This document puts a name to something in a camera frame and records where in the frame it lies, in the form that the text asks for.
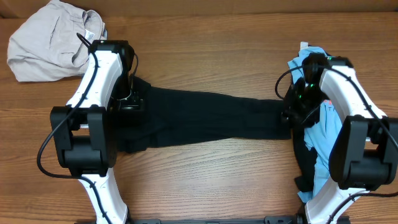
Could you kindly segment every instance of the khaki fabric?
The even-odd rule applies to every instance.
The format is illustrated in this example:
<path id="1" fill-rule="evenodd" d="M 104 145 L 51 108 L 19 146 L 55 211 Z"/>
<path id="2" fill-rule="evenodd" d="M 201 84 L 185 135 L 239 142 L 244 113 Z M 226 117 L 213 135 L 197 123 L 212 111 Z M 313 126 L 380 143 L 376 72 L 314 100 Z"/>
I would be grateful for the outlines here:
<path id="1" fill-rule="evenodd" d="M 93 42 L 105 39 L 104 28 L 95 11 L 50 1 L 11 35 L 7 64 L 20 82 L 55 81 L 82 75 L 88 66 L 88 52 L 76 33 Z"/>

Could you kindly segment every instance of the wood grain surface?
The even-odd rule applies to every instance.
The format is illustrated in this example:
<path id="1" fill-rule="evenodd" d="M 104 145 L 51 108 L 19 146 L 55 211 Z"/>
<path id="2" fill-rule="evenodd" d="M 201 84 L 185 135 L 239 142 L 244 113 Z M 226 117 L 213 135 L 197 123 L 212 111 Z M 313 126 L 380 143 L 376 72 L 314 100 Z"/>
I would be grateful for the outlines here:
<path id="1" fill-rule="evenodd" d="M 139 55 L 138 76 L 153 86 L 276 99 L 274 85 L 300 41 L 348 57 L 382 110 L 398 117 L 398 14 L 268 14 L 104 18 L 110 39 Z M 50 132 L 49 114 L 79 78 L 18 83 L 6 64 L 10 35 L 24 22 L 0 20 L 0 223 L 73 223 L 95 214 L 74 180 L 44 176 L 35 164 Z M 283 92 L 289 79 L 280 85 Z M 44 167 L 61 169 L 53 142 Z M 302 205 L 292 141 L 227 139 L 119 154 L 115 176 L 133 218 L 264 218 Z M 398 180 L 378 192 L 395 192 Z M 397 223 L 398 198 L 361 198 L 353 223 Z"/>
<path id="2" fill-rule="evenodd" d="M 0 0 L 4 18 L 29 18 L 49 0 Z M 220 16 L 259 13 L 392 12 L 398 0 L 63 0 L 102 17 Z"/>

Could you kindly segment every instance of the black fabric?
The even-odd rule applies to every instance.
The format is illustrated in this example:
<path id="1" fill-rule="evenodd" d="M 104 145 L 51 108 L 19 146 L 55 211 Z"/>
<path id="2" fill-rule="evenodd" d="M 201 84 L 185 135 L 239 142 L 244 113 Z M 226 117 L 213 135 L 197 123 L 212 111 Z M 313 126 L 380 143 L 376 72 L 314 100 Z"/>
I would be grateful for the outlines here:
<path id="1" fill-rule="evenodd" d="M 293 129 L 293 149 L 298 166 L 302 176 L 294 179 L 297 188 L 302 192 L 311 192 L 313 190 L 313 177 L 315 175 L 314 165 L 317 162 L 318 153 L 314 147 L 311 150 L 304 142 L 304 127 Z"/>
<path id="2" fill-rule="evenodd" d="M 280 122 L 283 101 L 167 90 L 137 77 L 133 84 L 145 112 L 131 117 L 136 125 L 118 130 L 120 151 L 226 138 L 290 139 L 288 124 Z"/>

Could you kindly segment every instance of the wooden table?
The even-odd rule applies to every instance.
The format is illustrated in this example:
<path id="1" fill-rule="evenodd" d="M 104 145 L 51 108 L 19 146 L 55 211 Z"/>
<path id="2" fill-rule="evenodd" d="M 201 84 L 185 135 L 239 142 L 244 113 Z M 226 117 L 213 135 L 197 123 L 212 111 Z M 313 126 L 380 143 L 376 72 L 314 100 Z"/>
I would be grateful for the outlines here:
<path id="1" fill-rule="evenodd" d="M 398 117 L 398 14 L 259 14 L 214 17 L 104 18 L 110 39 L 124 39 L 140 58 L 138 76 L 153 86 L 276 99 L 274 85 L 300 41 L 348 57 L 368 95 Z M 18 83 L 6 64 L 9 36 L 24 22 L 0 20 L 0 223 L 73 223 L 95 214 L 75 180 L 36 167 L 50 132 L 49 114 L 80 79 Z M 287 89 L 285 79 L 280 91 Z M 51 142 L 44 167 L 61 169 Z M 301 206 L 292 141 L 227 139 L 119 154 L 119 191 L 133 218 L 263 218 Z M 378 192 L 395 192 L 398 181 Z M 361 198 L 353 223 L 397 223 L 398 198 Z"/>

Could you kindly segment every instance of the fabric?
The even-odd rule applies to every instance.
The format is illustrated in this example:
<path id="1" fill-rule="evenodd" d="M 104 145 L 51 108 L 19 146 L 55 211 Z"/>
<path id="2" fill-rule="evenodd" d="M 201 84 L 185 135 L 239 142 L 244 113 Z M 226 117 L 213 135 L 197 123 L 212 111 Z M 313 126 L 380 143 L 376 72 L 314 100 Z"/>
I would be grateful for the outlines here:
<path id="1" fill-rule="evenodd" d="M 118 130 L 120 151 L 226 138 L 290 139 L 288 124 L 280 122 L 283 101 L 167 90 L 137 77 L 133 84 L 145 111 L 131 116 L 136 125 Z"/>
<path id="2" fill-rule="evenodd" d="M 50 1 L 10 37 L 7 64 L 20 82 L 82 75 L 88 66 L 88 51 L 76 33 L 92 43 L 105 39 L 104 29 L 105 24 L 95 11 Z"/>
<path id="3" fill-rule="evenodd" d="M 323 53 L 327 55 L 327 53 L 320 47 L 302 47 L 302 49 L 298 52 L 298 57 L 294 58 L 292 61 L 288 62 L 289 68 L 294 68 L 302 65 L 302 62 L 305 58 L 308 57 L 310 53 Z M 292 81 L 295 83 L 300 77 L 303 77 L 303 70 L 296 70 L 292 72 Z M 336 141 L 337 135 L 341 129 L 341 121 L 340 118 L 332 105 L 332 102 L 329 100 L 324 101 L 320 105 L 320 121 L 317 124 L 314 124 L 311 128 L 304 129 L 304 142 L 308 150 L 315 149 L 317 151 L 316 163 L 314 165 L 314 176 L 313 176 L 313 190 L 312 192 L 299 192 L 298 196 L 302 199 L 303 202 L 308 202 L 314 196 L 319 193 L 320 189 L 323 187 L 325 182 L 330 176 L 329 173 L 329 155 L 331 150 L 333 149 L 333 145 Z M 306 155 L 307 152 L 304 152 L 301 149 L 297 148 L 296 151 L 301 151 L 303 155 Z M 313 163 L 314 157 L 308 157 L 306 160 L 309 163 Z M 308 172 L 306 168 L 302 168 L 303 176 L 308 176 L 312 174 Z"/>
<path id="4" fill-rule="evenodd" d="M 308 150 L 304 142 L 304 128 L 293 128 L 293 149 L 297 164 L 302 171 L 301 177 L 294 179 L 298 189 L 302 192 L 313 190 L 313 177 L 315 175 L 314 165 L 317 161 L 318 153 L 315 148 Z"/>

